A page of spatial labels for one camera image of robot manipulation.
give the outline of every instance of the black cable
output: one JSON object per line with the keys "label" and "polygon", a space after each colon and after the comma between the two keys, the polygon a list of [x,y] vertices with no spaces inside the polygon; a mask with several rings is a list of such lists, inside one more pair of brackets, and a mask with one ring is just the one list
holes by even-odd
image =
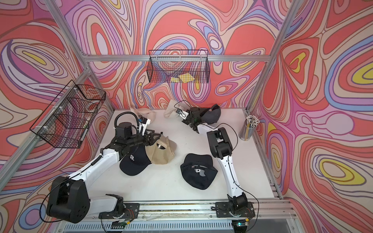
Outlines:
{"label": "black cable", "polygon": [[188,101],[188,100],[182,100],[182,101],[179,101],[179,102],[177,102],[177,103],[176,103],[176,104],[174,105],[174,107],[175,107],[175,108],[177,108],[177,107],[176,107],[176,105],[177,105],[178,103],[181,103],[181,102],[183,102],[183,101],[187,102],[187,103],[189,104],[189,106],[190,106],[190,107],[192,107],[192,104],[191,104],[191,103],[189,103],[189,101]]}
{"label": "black cable", "polygon": [[217,208],[217,207],[215,207],[215,206],[211,206],[211,210],[214,210],[214,211],[216,211],[216,210],[220,210],[220,211],[228,211],[228,210],[222,210],[222,209],[219,209],[219,208]]}
{"label": "black cable", "polygon": [[137,123],[137,128],[140,129],[140,123],[139,123],[139,119],[138,117],[136,116],[135,113],[131,112],[131,111],[125,111],[124,113],[120,113],[114,120],[114,127],[116,128],[117,127],[117,121],[119,119],[119,117],[123,116],[124,114],[131,114],[133,115],[135,118],[136,118],[136,123]]}
{"label": "black cable", "polygon": [[[89,165],[87,168],[85,168],[82,172],[84,172],[85,170],[87,170],[89,167],[91,167],[92,165]],[[54,220],[54,221],[45,221],[44,219],[43,219],[43,217],[41,216],[41,207],[43,206],[43,204],[44,204],[44,201],[47,199],[47,197],[53,192],[53,190],[55,189],[55,188],[57,188],[58,186],[60,186],[62,183],[64,183],[64,182],[66,182],[67,180],[64,180],[64,181],[62,181],[61,183],[59,183],[59,184],[57,184],[54,188],[52,188],[52,190],[45,196],[45,198],[44,198],[44,200],[41,202],[41,204],[40,204],[40,208],[39,208],[39,217],[40,217],[40,219],[43,221],[43,222],[45,222],[45,223],[55,223],[55,222],[59,222],[59,221],[62,221],[62,219],[60,219],[60,220]]]}
{"label": "black cable", "polygon": [[182,117],[186,117],[186,115],[183,112],[180,112],[180,114],[182,115]]}
{"label": "black cable", "polygon": [[[222,125],[222,124],[225,124],[225,125],[228,125],[227,123],[220,123],[217,127],[215,127],[215,128],[213,128],[213,129],[216,129],[216,128],[218,128],[220,125]],[[236,134],[236,138],[237,138],[237,143],[236,143],[236,145],[235,145],[235,147],[233,148],[233,150],[234,149],[236,149],[236,147],[237,147],[237,145],[238,145],[238,136],[237,136],[237,133],[236,133],[236,131],[234,130],[234,128],[232,127],[232,126],[230,126],[230,125],[228,125],[231,129],[233,129],[233,132]]]}
{"label": "black cable", "polygon": [[137,128],[136,128],[136,126],[131,125],[131,127],[133,127],[133,128],[135,129],[135,132],[136,132],[136,134],[137,134]]}
{"label": "black cable", "polygon": [[[233,174],[232,174],[231,165],[230,165],[230,163],[229,163],[229,156],[228,156],[228,167],[229,167],[229,171],[231,172],[231,176],[232,176],[232,179],[233,179],[233,183],[234,183],[237,187],[239,187],[242,191],[247,192],[245,189],[241,188],[240,186],[238,186],[238,185],[236,184],[236,181],[234,180],[234,177],[233,177]],[[255,200],[258,202],[258,211],[257,211],[257,214],[256,214],[257,217],[256,217],[256,219],[255,219],[254,225],[252,225],[251,228],[248,229],[246,232],[248,232],[249,230],[251,230],[251,229],[255,226],[256,222],[258,221],[258,215],[259,215],[259,201],[258,201],[258,199],[257,199],[253,194],[251,194],[251,193],[249,193],[249,192],[247,192],[247,193],[250,194],[251,196],[253,196],[253,197],[255,198]]]}
{"label": "black cable", "polygon": [[104,224],[102,223],[102,218],[101,218],[101,226],[102,226],[102,229],[104,229],[105,233],[107,233],[106,229],[104,228]]}

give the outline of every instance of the yellow sponge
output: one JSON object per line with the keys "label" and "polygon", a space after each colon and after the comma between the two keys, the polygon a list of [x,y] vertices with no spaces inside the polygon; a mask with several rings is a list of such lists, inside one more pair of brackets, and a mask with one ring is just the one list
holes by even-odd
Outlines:
{"label": "yellow sponge", "polygon": [[181,79],[182,82],[190,82],[194,81],[194,77],[190,75],[190,73],[185,73],[183,75],[179,75],[179,79]]}
{"label": "yellow sponge", "polygon": [[180,82],[180,79],[171,77],[171,82]]}

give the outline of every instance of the black baseball cap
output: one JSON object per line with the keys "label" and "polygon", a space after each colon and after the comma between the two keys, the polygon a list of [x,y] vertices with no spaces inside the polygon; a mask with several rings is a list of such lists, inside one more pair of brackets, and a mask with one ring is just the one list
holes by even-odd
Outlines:
{"label": "black baseball cap", "polygon": [[129,176],[136,176],[149,164],[151,164],[151,161],[146,155],[145,145],[141,144],[138,148],[131,148],[130,153],[121,160],[119,168]]}
{"label": "black baseball cap", "polygon": [[197,189],[207,189],[217,174],[210,155],[188,154],[180,168],[184,180]]}
{"label": "black baseball cap", "polygon": [[220,106],[214,104],[211,108],[208,108],[201,114],[201,120],[206,122],[207,124],[213,124],[219,120],[221,114],[222,111],[220,109]]}

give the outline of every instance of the electrical wire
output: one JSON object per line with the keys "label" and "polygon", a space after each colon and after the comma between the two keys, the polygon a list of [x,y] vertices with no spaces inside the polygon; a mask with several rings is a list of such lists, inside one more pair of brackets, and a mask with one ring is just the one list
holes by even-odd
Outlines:
{"label": "electrical wire", "polygon": [[132,220],[135,219],[134,211],[133,211],[133,210],[130,210],[130,209],[128,209],[128,211],[131,211],[131,212],[132,212],[132,215],[134,216],[134,217],[132,218]]}
{"label": "electrical wire", "polygon": [[214,211],[216,211],[216,210],[220,210],[220,211],[228,211],[228,210],[222,210],[222,209],[219,209],[219,208],[217,208],[217,207],[215,207],[215,206],[211,206],[211,210],[214,210]]}
{"label": "electrical wire", "polygon": [[[215,128],[213,128],[213,129],[217,129],[220,125],[228,125],[227,123],[220,123],[217,127],[215,127]],[[235,145],[235,147],[233,148],[233,150],[232,150],[232,152],[234,151],[234,149],[236,149],[236,147],[237,147],[237,145],[238,145],[238,136],[237,136],[237,133],[236,133],[236,131],[234,130],[234,128],[232,127],[232,126],[230,126],[230,125],[228,125],[232,130],[233,130],[233,132],[235,133],[235,135],[236,135],[236,138],[237,138],[237,143],[236,143],[236,145]]]}
{"label": "electrical wire", "polygon": [[[84,172],[85,170],[87,170],[89,167],[91,167],[92,165],[89,165],[88,167],[86,167],[82,172]],[[57,184],[54,188],[52,188],[52,190],[45,196],[45,198],[44,198],[44,200],[41,202],[41,204],[40,204],[40,208],[39,208],[39,217],[40,217],[40,219],[43,221],[43,222],[45,222],[45,223],[55,223],[55,222],[59,222],[59,221],[62,221],[62,219],[60,219],[60,220],[54,220],[54,221],[45,221],[44,219],[43,219],[43,217],[41,216],[41,208],[42,208],[42,206],[43,206],[43,204],[44,204],[44,201],[47,199],[47,197],[53,192],[53,190],[55,189],[55,188],[57,188],[58,186],[60,186],[62,183],[64,183],[64,182],[66,182],[67,180],[64,180],[64,181],[62,181],[61,183],[59,183],[59,184]]]}
{"label": "electrical wire", "polygon": [[[231,176],[232,176],[232,179],[233,179],[233,183],[237,186],[237,187],[239,187],[242,191],[244,191],[244,192],[247,192],[245,189],[243,189],[243,188],[241,188],[240,186],[238,186],[237,184],[236,184],[236,181],[234,180],[234,177],[233,177],[233,174],[232,174],[232,170],[231,170],[231,165],[230,165],[230,163],[229,163],[229,156],[228,156],[228,167],[229,167],[229,171],[231,172]],[[254,198],[255,198],[255,200],[258,202],[258,211],[257,211],[257,214],[256,214],[256,219],[255,219],[255,222],[254,222],[254,225],[252,225],[246,232],[248,232],[249,230],[251,230],[254,226],[255,226],[255,224],[256,224],[256,222],[258,221],[258,215],[259,215],[259,201],[258,201],[258,199],[253,195],[253,194],[251,194],[251,193],[249,193],[249,192],[247,192],[248,194],[250,194],[251,196],[253,196]]]}
{"label": "electrical wire", "polygon": [[160,217],[163,217],[163,216],[169,216],[170,214],[161,214],[159,216],[155,216],[154,218],[150,218],[152,215],[153,214],[150,214],[148,217],[144,216],[144,219],[138,218],[137,220],[139,220],[139,221],[150,221],[150,220],[154,220],[154,219],[157,219],[157,218],[160,218]]}
{"label": "electrical wire", "polygon": [[136,118],[137,129],[140,130],[140,122],[139,122],[139,119],[138,119],[138,117],[136,116],[136,114],[133,113],[133,112],[131,112],[131,111],[125,111],[124,113],[120,113],[118,116],[116,116],[116,118],[115,118],[115,120],[114,120],[114,127],[115,127],[115,128],[117,127],[117,122],[118,122],[119,117],[123,116],[124,114],[131,114],[131,115],[133,115],[133,116]]}
{"label": "electrical wire", "polygon": [[133,127],[133,128],[135,129],[135,131],[137,132],[137,128],[136,128],[136,126],[134,126],[134,125],[131,125],[131,127]]}
{"label": "electrical wire", "polygon": [[104,224],[102,223],[102,218],[101,218],[101,226],[102,226],[102,229],[104,229],[105,233],[107,233],[105,227],[104,227]]}
{"label": "electrical wire", "polygon": [[176,104],[174,105],[174,107],[175,107],[175,108],[177,108],[177,107],[176,107],[176,105],[177,105],[178,103],[181,103],[181,102],[183,102],[183,101],[187,102],[187,103],[189,104],[189,106],[190,106],[190,107],[192,107],[192,104],[191,104],[191,103],[189,103],[189,101],[188,101],[188,100],[182,100],[182,101],[179,101],[179,102],[177,102],[177,103],[176,103]]}

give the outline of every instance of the pink wall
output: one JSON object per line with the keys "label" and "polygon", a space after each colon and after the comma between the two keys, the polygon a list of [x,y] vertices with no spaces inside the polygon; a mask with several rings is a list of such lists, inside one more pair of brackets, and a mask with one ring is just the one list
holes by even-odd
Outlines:
{"label": "pink wall", "polygon": [[303,4],[254,111],[304,232],[373,232],[373,3]]}
{"label": "pink wall", "polygon": [[[82,67],[42,0],[12,5],[2,1],[0,22],[1,169],[31,133],[34,120]],[[108,120],[104,105],[80,149],[55,149],[44,141],[35,147],[0,192],[1,233],[54,229],[39,219],[40,204],[56,176],[74,172],[92,159]]]}
{"label": "pink wall", "polygon": [[[62,2],[60,9],[87,54],[148,54],[152,49],[207,49],[214,55],[269,54],[288,10],[274,1]],[[92,62],[116,108],[246,107],[263,62],[212,62],[209,84],[148,83],[146,62]]]}

